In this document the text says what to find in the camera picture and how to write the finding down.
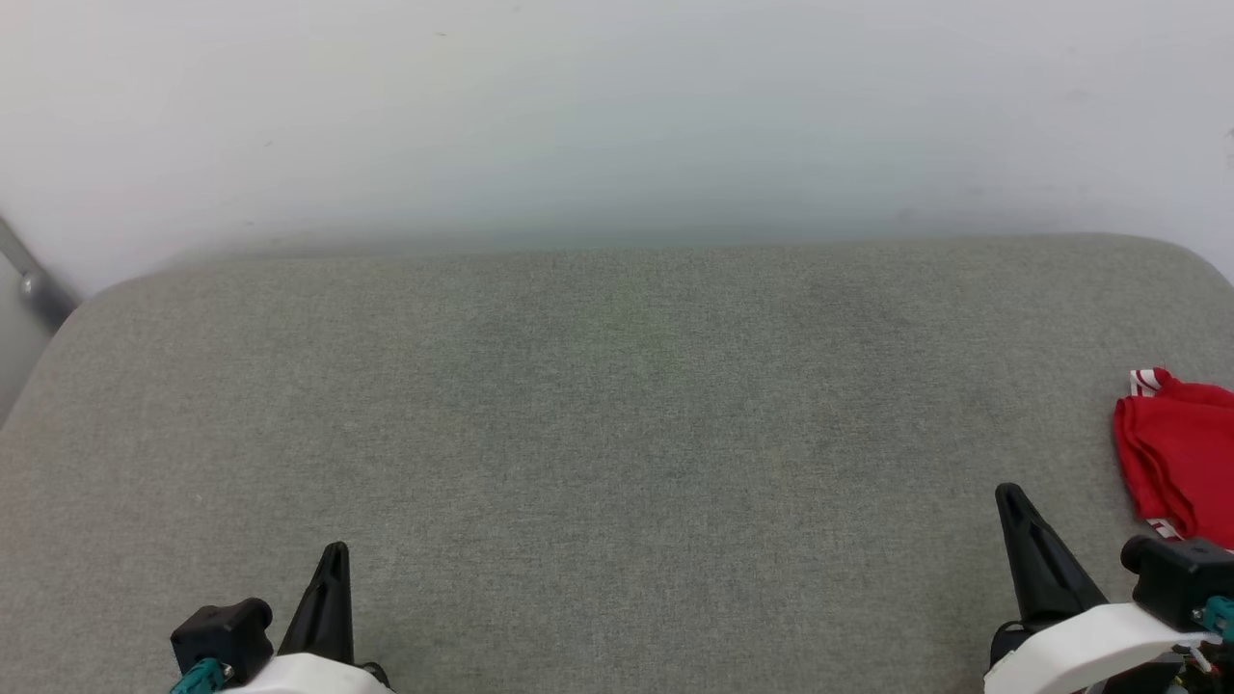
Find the red basketball jersey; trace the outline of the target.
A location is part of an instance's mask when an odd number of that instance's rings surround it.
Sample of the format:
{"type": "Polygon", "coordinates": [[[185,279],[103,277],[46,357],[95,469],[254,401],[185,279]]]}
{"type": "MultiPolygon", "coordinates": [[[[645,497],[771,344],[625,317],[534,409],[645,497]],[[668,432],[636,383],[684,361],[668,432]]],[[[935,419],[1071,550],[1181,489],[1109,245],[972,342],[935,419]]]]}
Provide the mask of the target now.
{"type": "Polygon", "coordinates": [[[1137,517],[1161,537],[1206,538],[1234,553],[1234,391],[1130,373],[1113,435],[1137,517]]]}

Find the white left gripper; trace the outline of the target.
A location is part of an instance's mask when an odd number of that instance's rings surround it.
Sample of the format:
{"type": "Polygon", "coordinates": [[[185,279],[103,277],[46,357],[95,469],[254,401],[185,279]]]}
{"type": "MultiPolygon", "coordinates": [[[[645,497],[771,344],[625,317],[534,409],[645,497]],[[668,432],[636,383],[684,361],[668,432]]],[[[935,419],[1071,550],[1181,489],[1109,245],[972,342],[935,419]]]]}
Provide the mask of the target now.
{"type": "Polygon", "coordinates": [[[395,694],[354,666],[350,550],[344,542],[323,550],[278,654],[225,694],[395,694]]]}

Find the grey metal bar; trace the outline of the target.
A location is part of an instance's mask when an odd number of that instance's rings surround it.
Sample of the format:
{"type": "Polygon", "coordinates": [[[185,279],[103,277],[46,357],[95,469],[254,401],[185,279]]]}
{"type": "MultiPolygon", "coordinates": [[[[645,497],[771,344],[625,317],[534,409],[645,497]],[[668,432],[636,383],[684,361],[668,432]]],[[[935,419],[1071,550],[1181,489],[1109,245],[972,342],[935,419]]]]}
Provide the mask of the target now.
{"type": "Polygon", "coordinates": [[[35,259],[35,254],[31,254],[17,233],[14,233],[12,226],[4,216],[0,216],[0,254],[17,272],[19,299],[35,312],[51,333],[60,330],[79,307],[79,299],[35,259]]]}

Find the grey fabric sofa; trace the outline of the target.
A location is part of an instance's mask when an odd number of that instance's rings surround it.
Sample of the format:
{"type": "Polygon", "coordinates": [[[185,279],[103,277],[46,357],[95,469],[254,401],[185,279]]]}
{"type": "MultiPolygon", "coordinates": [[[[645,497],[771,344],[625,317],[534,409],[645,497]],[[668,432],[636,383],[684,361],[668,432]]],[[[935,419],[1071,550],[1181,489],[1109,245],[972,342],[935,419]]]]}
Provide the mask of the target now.
{"type": "Polygon", "coordinates": [[[1234,389],[1234,285],[1111,233],[123,282],[0,430],[0,694],[167,694],[334,541],[399,694],[981,694],[1001,483],[1128,599],[1155,366],[1234,389]]]}

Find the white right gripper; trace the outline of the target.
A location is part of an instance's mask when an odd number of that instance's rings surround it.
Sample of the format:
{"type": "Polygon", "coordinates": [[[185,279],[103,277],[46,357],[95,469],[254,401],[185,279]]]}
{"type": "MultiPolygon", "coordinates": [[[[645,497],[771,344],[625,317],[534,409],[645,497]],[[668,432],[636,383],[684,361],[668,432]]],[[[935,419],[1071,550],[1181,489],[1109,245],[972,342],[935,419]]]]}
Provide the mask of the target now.
{"type": "Polygon", "coordinates": [[[1032,635],[992,666],[983,675],[983,694],[1074,694],[1175,646],[1198,650],[1220,643],[1219,635],[1204,629],[1170,627],[1137,603],[1107,603],[1018,484],[1002,483],[995,501],[1021,624],[1056,625],[1032,635]]]}

